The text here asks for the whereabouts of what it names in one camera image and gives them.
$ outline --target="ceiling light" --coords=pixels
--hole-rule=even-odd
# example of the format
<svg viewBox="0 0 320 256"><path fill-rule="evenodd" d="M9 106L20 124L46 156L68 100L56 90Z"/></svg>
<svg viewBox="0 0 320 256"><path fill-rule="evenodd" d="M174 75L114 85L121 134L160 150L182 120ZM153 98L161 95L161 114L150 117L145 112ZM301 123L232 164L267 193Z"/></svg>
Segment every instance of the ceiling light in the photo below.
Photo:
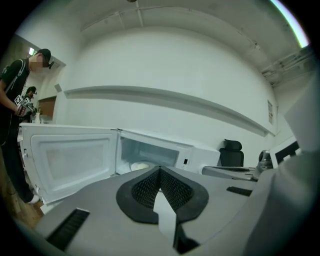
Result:
<svg viewBox="0 0 320 256"><path fill-rule="evenodd" d="M31 56L33 56L33 55L34 55L34 53L35 53L35 49L30 48L30 50L29 50L29 54L30 54Z"/></svg>
<svg viewBox="0 0 320 256"><path fill-rule="evenodd" d="M295 37L297 38L300 44L300 47L301 48L306 47L309 44L309 40L304 30L302 29L302 27L300 26L296 18L293 16L293 14L279 0L270 0L270 1L275 5L275 7L278 8L278 10L282 13L286 21L291 26L295 34Z"/></svg>

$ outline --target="black pants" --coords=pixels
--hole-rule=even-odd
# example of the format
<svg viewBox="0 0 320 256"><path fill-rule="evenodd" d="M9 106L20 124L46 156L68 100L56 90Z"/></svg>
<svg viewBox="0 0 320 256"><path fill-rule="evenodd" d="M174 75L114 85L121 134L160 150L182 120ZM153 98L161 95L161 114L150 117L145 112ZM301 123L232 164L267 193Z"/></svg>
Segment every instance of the black pants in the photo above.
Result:
<svg viewBox="0 0 320 256"><path fill-rule="evenodd" d="M18 148L19 120L12 120L9 135L4 145L1 146L6 172L19 197L25 202L30 202L34 197L26 182L23 164Z"/></svg>

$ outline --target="open microwave door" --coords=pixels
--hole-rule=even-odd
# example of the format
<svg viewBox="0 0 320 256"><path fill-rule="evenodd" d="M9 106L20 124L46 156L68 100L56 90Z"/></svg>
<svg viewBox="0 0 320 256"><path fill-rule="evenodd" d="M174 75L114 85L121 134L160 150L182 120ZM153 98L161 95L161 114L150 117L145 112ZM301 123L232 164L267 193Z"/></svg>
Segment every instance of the open microwave door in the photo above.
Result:
<svg viewBox="0 0 320 256"><path fill-rule="evenodd" d="M44 203L115 173L117 130L50 124L21 129L25 168Z"/></svg>

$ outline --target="black chair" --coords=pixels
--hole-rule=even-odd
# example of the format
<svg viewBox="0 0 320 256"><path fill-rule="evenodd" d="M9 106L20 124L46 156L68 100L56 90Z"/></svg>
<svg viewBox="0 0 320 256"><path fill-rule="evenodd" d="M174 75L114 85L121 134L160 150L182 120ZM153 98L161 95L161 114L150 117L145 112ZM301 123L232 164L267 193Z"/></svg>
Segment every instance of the black chair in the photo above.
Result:
<svg viewBox="0 0 320 256"><path fill-rule="evenodd" d="M220 161L223 167L243 167L244 153L241 151L242 145L236 140L224 140L224 148L220 148Z"/></svg>

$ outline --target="wooden floor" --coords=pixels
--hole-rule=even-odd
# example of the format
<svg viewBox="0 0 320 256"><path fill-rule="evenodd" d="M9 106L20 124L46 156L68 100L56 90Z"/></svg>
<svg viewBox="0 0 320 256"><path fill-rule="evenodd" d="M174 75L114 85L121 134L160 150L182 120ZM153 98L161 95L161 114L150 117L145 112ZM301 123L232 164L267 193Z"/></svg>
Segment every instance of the wooden floor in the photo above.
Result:
<svg viewBox="0 0 320 256"><path fill-rule="evenodd" d="M0 149L0 194L4 204L13 218L22 221L25 225L33 228L43 216L40 207L43 205L41 201L35 204L24 203L16 193L12 183L7 175L2 152Z"/></svg>

